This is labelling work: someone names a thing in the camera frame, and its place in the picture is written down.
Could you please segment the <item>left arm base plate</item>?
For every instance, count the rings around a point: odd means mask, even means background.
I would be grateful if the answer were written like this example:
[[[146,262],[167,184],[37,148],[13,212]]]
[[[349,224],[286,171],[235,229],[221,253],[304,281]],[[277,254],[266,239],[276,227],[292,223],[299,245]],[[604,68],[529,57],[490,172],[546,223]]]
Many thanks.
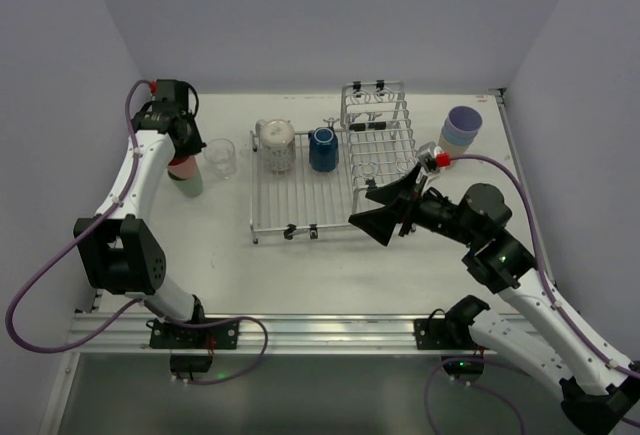
[[[149,346],[152,349],[184,350],[235,350],[239,335],[239,322],[215,319],[219,325],[208,329],[187,329],[161,322],[148,320],[146,327],[151,330]]]

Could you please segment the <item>light blue plastic cup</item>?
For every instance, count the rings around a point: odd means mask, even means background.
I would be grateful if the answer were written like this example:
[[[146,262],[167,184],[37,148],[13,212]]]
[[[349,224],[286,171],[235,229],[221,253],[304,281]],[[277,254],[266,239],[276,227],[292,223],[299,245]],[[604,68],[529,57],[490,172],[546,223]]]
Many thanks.
[[[445,123],[441,130],[441,137],[455,146],[468,146],[476,138],[479,130],[462,130],[449,123]]]

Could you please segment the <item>clear plastic tumbler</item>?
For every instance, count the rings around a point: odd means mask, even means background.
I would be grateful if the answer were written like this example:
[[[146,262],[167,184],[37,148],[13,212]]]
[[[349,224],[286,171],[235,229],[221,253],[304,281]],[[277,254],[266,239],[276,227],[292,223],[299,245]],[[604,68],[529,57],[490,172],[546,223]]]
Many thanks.
[[[228,179],[236,173],[235,145],[230,140],[213,139],[207,143],[203,153],[218,177]]]

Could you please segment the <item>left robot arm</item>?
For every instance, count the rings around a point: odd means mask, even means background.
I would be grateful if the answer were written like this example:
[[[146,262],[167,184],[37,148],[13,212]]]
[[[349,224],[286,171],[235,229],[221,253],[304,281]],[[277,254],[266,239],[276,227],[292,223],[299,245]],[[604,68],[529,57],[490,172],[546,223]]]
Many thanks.
[[[202,304],[168,275],[148,220],[163,178],[188,197],[203,191],[196,160],[206,146],[196,125],[199,98],[186,81],[146,85],[149,100],[125,114],[129,142],[116,180],[95,215],[76,221],[73,234],[92,287],[139,299],[165,319],[197,324],[204,318]]]

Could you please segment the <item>pink plastic cup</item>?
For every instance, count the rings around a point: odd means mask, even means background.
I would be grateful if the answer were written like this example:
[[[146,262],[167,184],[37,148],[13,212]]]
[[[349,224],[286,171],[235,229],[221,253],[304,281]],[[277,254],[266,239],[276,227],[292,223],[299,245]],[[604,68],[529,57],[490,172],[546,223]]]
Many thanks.
[[[199,167],[196,157],[191,155],[188,157],[173,158],[167,165],[169,175],[177,180],[189,180],[199,174]]]

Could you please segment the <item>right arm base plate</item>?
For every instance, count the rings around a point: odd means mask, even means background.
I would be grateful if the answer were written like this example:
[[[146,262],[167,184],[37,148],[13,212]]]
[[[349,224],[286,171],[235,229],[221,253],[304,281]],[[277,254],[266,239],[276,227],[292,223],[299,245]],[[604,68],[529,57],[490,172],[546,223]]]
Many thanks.
[[[413,335],[418,350],[473,351],[480,347],[495,349],[502,334],[479,319],[418,318],[413,321]]]

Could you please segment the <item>lavender plastic cup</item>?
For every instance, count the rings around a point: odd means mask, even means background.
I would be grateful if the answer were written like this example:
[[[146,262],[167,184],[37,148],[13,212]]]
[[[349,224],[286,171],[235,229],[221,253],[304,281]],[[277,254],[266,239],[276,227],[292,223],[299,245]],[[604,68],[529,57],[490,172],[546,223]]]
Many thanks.
[[[469,106],[452,108],[445,120],[445,127],[460,138],[474,138],[483,125],[482,115]]]

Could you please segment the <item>beige plastic cup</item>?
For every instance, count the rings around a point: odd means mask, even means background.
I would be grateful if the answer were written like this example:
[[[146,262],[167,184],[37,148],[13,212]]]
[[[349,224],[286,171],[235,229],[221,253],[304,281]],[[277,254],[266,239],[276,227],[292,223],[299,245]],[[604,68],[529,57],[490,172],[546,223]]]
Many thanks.
[[[449,155],[451,159],[451,164],[450,164],[451,168],[453,168],[457,163],[457,161],[455,160],[455,157],[464,155],[470,147],[469,144],[455,145],[449,142],[443,135],[439,137],[438,145],[443,152]]]

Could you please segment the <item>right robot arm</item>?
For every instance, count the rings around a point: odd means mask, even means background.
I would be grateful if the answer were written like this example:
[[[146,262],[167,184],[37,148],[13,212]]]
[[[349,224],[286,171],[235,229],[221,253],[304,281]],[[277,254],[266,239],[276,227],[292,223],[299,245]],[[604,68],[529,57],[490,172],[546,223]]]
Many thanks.
[[[608,434],[639,401],[639,365],[584,321],[552,286],[534,255],[506,228],[512,212],[501,191],[476,183],[453,203],[424,190],[421,169],[370,189],[378,208],[349,222],[382,245],[412,226],[464,245],[468,273],[536,330],[530,336],[486,302],[468,296],[445,315],[451,338],[498,353],[545,386],[584,434]]]

